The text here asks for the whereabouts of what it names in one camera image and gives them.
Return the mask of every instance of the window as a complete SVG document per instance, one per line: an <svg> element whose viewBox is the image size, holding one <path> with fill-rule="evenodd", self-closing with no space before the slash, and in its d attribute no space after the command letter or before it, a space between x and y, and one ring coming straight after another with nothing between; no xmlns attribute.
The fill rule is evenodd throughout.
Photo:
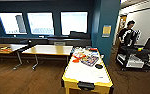
<svg viewBox="0 0 150 94"><path fill-rule="evenodd" d="M62 35L70 31L87 32L87 12L61 12Z"/></svg>
<svg viewBox="0 0 150 94"><path fill-rule="evenodd" d="M54 35L52 13L28 13L32 34Z"/></svg>
<svg viewBox="0 0 150 94"><path fill-rule="evenodd" d="M22 13L0 13L6 34L27 34Z"/></svg>

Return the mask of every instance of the ceiling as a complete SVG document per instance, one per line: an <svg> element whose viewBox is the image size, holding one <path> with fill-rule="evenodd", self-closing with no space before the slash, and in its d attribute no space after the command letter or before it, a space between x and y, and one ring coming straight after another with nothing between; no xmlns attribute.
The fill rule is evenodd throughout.
<svg viewBox="0 0 150 94"><path fill-rule="evenodd" d="M143 1L147 1L147 0L127 0L121 4L120 8L122 9L122 8L131 6L131 5L143 2Z"/></svg>

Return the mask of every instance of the ceiling light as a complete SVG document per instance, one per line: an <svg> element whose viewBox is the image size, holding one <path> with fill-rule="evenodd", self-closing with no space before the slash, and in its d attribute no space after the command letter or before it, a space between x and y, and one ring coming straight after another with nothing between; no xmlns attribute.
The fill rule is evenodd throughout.
<svg viewBox="0 0 150 94"><path fill-rule="evenodd" d="M121 3L125 2L125 1L127 1L127 0L121 0Z"/></svg>

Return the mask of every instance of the table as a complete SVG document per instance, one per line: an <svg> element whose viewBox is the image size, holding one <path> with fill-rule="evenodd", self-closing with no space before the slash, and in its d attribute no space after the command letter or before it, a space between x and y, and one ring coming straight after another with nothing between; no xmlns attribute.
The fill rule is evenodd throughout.
<svg viewBox="0 0 150 94"><path fill-rule="evenodd" d="M70 52L72 48L73 46L36 45L32 48L25 50L22 53L35 55L36 64L32 67L32 69L35 70L35 67L39 64L37 54L67 56L67 62L68 62L68 56L70 56Z"/></svg>
<svg viewBox="0 0 150 94"><path fill-rule="evenodd" d="M10 49L8 51L1 51L0 50L0 54L10 54L10 53L13 53L17 50L19 50L20 48L23 48L27 45L21 45L21 44L0 44L0 48L1 47L9 47ZM20 66L22 64L22 61L21 61L21 57L20 57L20 54L19 52L17 51L17 56L18 56L18 59L20 61L20 64L15 66L13 69L16 69L18 66Z"/></svg>
<svg viewBox="0 0 150 94"><path fill-rule="evenodd" d="M113 83L107 72L107 69L100 58L99 52L97 52L99 59L95 63L102 65L102 69L97 69L94 66L88 66L83 63L78 62L74 63L75 57L71 57L68 66L65 69L65 72L62 76L62 86L66 88L66 94L69 94L69 89L78 89L78 90L91 90L92 92L98 92L100 94L112 94L113 92ZM84 54L92 54L87 50L84 50Z"/></svg>
<svg viewBox="0 0 150 94"><path fill-rule="evenodd" d="M129 57L131 54L150 54L149 49L143 49L142 51L138 51L138 49L135 47L127 47L127 46L122 46L121 49L123 49L126 52L125 62L123 64L123 70L126 70L126 64L129 60Z"/></svg>

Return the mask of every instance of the wall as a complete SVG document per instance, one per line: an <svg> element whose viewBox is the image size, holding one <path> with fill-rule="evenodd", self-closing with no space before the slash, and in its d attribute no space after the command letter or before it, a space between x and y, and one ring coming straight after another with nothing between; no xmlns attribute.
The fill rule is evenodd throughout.
<svg viewBox="0 0 150 94"><path fill-rule="evenodd" d="M96 41L96 44L93 45L93 47L97 47L98 50L100 51L100 54L105 55L103 60L105 64L108 64L110 54L111 54L113 37L115 33L118 11L120 7L120 0L101 0L100 4L101 4L100 9L96 8L96 10L98 10L99 12L96 12L95 10L95 13L100 15L100 16L95 16L95 17L99 17L99 20L93 20L93 21L97 21L95 23L98 24L98 31L97 28L95 29L96 30L95 33L97 33L96 34L97 38L94 41ZM102 37L102 31L104 25L111 25L111 33L110 33L110 37L108 38Z"/></svg>
<svg viewBox="0 0 150 94"><path fill-rule="evenodd" d="M140 30L142 33L138 44L144 45L150 37L150 0L121 9L119 15L127 15L126 22L130 20L136 22L133 29Z"/></svg>
<svg viewBox="0 0 150 94"><path fill-rule="evenodd" d="M138 44L144 45L150 37L150 9L129 13L126 22L130 20L134 20L136 22L133 30L141 31L141 36Z"/></svg>
<svg viewBox="0 0 150 94"><path fill-rule="evenodd" d="M94 7L94 13L93 13L91 39L92 39L92 46L96 47L98 26L99 26L99 20L100 20L101 0L96 0L94 6L95 7Z"/></svg>
<svg viewBox="0 0 150 94"><path fill-rule="evenodd" d="M92 14L94 0L53 0L37 2L0 2L0 12L22 12L27 35L17 37L38 37L30 33L27 12L52 12L55 35L61 35L61 11L88 11L88 33L91 33ZM12 37L6 35L0 23L0 37Z"/></svg>

